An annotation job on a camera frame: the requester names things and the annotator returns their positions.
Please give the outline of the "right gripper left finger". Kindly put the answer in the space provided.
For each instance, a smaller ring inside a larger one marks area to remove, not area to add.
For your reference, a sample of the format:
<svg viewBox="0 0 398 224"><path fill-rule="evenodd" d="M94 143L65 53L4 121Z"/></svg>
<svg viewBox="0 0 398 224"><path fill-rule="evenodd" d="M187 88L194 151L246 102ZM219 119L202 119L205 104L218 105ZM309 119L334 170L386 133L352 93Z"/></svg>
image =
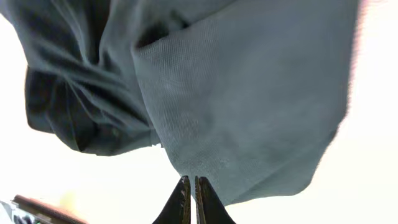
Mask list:
<svg viewBox="0 0 398 224"><path fill-rule="evenodd" d="M188 176L182 176L153 224L191 224L191 188Z"/></svg>

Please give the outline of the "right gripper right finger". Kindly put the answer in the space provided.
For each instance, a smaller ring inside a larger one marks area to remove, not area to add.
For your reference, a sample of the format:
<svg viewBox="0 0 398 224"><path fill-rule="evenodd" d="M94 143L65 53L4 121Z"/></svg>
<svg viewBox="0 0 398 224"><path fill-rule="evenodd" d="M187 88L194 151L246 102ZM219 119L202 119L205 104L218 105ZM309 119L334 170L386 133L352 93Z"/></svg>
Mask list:
<svg viewBox="0 0 398 224"><path fill-rule="evenodd" d="M236 224L206 177L195 177L198 224Z"/></svg>

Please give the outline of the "black polo shirt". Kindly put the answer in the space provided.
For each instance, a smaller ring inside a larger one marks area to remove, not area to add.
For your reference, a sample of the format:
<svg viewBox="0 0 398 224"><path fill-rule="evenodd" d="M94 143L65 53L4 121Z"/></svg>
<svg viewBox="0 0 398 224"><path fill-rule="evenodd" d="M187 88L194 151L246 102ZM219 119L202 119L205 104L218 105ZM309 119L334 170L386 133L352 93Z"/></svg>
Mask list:
<svg viewBox="0 0 398 224"><path fill-rule="evenodd" d="M304 190L346 114L359 3L8 0L28 125L116 156L161 144L224 205Z"/></svg>

